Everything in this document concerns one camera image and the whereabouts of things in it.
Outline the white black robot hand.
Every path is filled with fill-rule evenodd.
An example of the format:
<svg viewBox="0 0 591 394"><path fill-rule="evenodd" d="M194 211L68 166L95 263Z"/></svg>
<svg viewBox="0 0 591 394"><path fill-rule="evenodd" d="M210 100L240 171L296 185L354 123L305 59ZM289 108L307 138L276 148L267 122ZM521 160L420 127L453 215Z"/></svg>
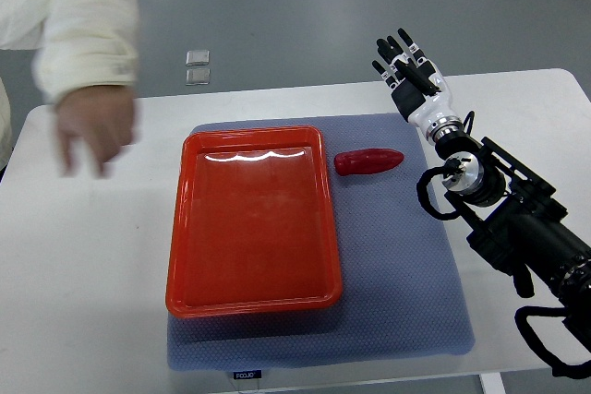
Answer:
<svg viewBox="0 0 591 394"><path fill-rule="evenodd" d="M461 132L462 122L452 109L452 93L441 72L403 28L398 29L398 35L418 66L409 65L408 54L392 36L379 38L376 44L378 54L394 76L377 60L371 64L392 89L391 96L399 114L407 123L417 127L423 137L444 137Z"/></svg>

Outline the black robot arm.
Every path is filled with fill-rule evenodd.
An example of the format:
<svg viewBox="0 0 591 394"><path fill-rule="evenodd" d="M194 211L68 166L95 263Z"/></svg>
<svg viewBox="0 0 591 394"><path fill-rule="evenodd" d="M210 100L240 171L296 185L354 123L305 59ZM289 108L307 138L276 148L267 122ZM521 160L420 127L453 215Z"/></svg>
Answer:
<svg viewBox="0 0 591 394"><path fill-rule="evenodd" d="M405 30L377 41L373 67L399 114L415 126L443 164L416 185L421 207L441 220L463 219L470 247L513 278L522 298L538 276L561 303L556 314L590 346L590 247L562 225L566 208L554 188L498 144L471 137L474 116L460 118L437 66Z"/></svg>

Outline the white sleeved forearm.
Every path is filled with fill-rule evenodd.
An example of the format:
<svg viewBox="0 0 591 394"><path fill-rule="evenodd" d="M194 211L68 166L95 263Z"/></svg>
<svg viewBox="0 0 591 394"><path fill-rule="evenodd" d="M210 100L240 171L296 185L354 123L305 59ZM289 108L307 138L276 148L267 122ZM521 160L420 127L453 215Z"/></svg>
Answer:
<svg viewBox="0 0 591 394"><path fill-rule="evenodd" d="M1 47L33 50L32 75L49 103L138 76L138 0L1 0Z"/></svg>

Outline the person's bare hand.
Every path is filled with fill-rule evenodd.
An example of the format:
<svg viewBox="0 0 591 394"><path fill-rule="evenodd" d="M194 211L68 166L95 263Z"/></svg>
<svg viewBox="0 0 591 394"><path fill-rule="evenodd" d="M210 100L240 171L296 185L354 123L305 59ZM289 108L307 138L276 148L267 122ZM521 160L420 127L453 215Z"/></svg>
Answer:
<svg viewBox="0 0 591 394"><path fill-rule="evenodd" d="M135 91L129 86L98 85L73 90L55 106L55 133L64 173L74 169L72 146L86 144L98 175L134 139Z"/></svg>

